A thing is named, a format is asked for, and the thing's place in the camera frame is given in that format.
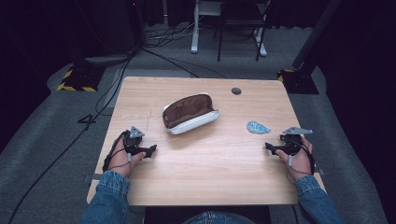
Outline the person's left hand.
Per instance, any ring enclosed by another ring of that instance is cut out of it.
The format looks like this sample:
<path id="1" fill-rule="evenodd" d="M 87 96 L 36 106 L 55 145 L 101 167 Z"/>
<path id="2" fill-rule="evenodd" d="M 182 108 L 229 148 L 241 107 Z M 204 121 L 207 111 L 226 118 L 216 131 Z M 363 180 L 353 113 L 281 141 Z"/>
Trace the person's left hand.
<path id="1" fill-rule="evenodd" d="M 123 139 L 124 137 L 122 136 L 115 145 L 115 149 L 108 165 L 108 171 L 112 171 L 129 178 L 134 167 L 146 157 L 146 153 L 140 152 L 129 157 L 128 153 L 124 149 Z"/>

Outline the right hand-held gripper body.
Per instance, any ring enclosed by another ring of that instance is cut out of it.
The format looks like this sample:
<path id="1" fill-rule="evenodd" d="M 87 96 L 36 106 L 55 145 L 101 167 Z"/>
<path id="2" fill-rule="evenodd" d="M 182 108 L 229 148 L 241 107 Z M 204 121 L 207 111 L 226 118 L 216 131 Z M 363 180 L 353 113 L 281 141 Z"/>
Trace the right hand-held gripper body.
<path id="1" fill-rule="evenodd" d="M 284 145 L 274 146 L 274 149 L 283 150 L 287 155 L 295 155 L 302 147 L 302 135 L 312 132 L 310 129 L 290 127 L 279 136 Z"/>

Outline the white desk frame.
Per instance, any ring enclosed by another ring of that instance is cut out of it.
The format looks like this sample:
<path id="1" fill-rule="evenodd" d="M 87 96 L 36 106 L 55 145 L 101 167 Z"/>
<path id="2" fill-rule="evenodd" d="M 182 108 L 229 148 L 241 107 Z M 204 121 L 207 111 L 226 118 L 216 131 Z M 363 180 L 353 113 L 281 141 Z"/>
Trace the white desk frame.
<path id="1" fill-rule="evenodd" d="M 219 0 L 194 0 L 194 24 L 191 41 L 191 52 L 198 52 L 199 44 L 199 21 L 204 16 L 219 16 L 220 15 L 220 1 Z M 262 57 L 267 55 L 264 44 L 260 44 L 262 35 L 264 34 L 263 28 L 256 28 L 253 31 L 253 36 L 257 42 L 259 53 Z"/>

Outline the black stand base striped tape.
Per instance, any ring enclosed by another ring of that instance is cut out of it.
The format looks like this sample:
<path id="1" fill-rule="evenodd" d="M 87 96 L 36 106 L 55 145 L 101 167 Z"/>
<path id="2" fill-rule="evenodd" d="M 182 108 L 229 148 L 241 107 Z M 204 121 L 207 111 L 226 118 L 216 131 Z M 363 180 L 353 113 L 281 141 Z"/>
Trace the black stand base striped tape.
<path id="1" fill-rule="evenodd" d="M 105 71 L 106 69 L 100 66 L 90 66 L 86 70 L 71 66 L 57 90 L 96 92 Z"/>
<path id="2" fill-rule="evenodd" d="M 318 89 L 311 76 L 306 76 L 298 70 L 281 69 L 277 72 L 288 94 L 318 94 Z"/>

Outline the black metal chair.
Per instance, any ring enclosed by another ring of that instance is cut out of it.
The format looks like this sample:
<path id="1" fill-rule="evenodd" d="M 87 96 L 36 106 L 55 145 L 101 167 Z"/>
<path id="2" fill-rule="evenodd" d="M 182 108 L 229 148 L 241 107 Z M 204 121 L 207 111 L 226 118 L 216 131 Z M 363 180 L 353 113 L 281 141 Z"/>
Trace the black metal chair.
<path id="1" fill-rule="evenodd" d="M 255 39 L 257 53 L 255 60 L 261 56 L 263 37 L 266 29 L 266 15 L 274 0 L 222 0 L 216 33 L 219 33 L 217 61 L 220 61 L 223 31 L 226 29 L 250 30 L 249 36 Z"/>

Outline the person's denim lap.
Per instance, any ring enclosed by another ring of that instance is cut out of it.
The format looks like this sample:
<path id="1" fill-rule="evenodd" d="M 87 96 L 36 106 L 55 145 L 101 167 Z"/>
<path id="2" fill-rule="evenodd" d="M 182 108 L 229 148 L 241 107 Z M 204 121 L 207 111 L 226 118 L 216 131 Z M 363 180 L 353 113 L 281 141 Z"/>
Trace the person's denim lap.
<path id="1" fill-rule="evenodd" d="M 191 217 L 182 224 L 255 224 L 241 215 L 225 212 L 206 211 Z"/>

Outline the white pouch with brown lining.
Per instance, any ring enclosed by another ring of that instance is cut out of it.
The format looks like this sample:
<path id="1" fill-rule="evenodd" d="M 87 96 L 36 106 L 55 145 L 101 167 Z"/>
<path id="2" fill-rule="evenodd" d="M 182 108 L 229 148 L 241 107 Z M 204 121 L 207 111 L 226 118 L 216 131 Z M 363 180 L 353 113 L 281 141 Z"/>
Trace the white pouch with brown lining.
<path id="1" fill-rule="evenodd" d="M 219 117 L 211 96 L 201 92 L 179 99 L 163 108 L 163 124 L 170 134 L 181 134 Z"/>

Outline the person's right hand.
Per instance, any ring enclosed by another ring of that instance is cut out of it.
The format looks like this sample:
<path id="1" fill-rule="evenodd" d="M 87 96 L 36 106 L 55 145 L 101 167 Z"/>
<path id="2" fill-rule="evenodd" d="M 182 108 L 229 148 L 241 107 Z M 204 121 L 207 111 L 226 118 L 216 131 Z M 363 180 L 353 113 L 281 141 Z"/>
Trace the person's right hand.
<path id="1" fill-rule="evenodd" d="M 282 150 L 277 149 L 277 156 L 285 162 L 288 167 L 289 173 L 294 181 L 298 181 L 300 178 L 307 175 L 312 175 L 311 162 L 309 160 L 308 154 L 305 152 L 307 149 L 309 153 L 312 153 L 313 146 L 306 140 L 302 138 L 303 148 L 295 154 L 291 159 L 291 165 L 289 165 L 289 156 Z"/>

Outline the blue patterned face mask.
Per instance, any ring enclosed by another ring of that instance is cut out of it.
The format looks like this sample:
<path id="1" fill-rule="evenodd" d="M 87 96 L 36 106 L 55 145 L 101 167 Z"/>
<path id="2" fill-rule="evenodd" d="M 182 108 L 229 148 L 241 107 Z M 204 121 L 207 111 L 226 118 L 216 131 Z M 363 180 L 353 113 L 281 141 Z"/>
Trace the blue patterned face mask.
<path id="1" fill-rule="evenodd" d="M 250 133 L 265 134 L 271 132 L 271 129 L 265 127 L 257 121 L 250 121 L 247 124 L 247 130 Z"/>

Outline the black slanted stand pole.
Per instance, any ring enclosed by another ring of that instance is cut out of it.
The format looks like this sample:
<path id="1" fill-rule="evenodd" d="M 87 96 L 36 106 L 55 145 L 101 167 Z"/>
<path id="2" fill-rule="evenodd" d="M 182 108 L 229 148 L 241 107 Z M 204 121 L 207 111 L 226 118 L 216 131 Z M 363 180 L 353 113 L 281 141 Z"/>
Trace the black slanted stand pole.
<path id="1" fill-rule="evenodd" d="M 327 5 L 325 10 L 319 17 L 317 24 L 313 28 L 310 36 L 306 39 L 304 45 L 294 59 L 292 63 L 292 66 L 294 68 L 300 69 L 307 62 L 308 55 L 312 52 L 315 44 L 318 42 L 321 33 L 328 25 L 329 21 L 332 18 L 332 15 L 340 5 L 341 1 L 342 0 L 331 0 L 330 3 Z"/>

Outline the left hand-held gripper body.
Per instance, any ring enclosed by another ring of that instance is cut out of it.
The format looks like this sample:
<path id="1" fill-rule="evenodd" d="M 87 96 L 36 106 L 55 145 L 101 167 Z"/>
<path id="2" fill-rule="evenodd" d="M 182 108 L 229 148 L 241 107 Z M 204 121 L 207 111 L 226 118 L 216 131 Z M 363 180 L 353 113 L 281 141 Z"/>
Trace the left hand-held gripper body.
<path id="1" fill-rule="evenodd" d="M 150 149 L 140 147 L 144 134 L 138 130 L 135 126 L 132 126 L 130 130 L 126 130 L 123 134 L 123 145 L 127 153 L 136 155 L 140 152 L 145 152 L 147 156 L 150 155 Z"/>

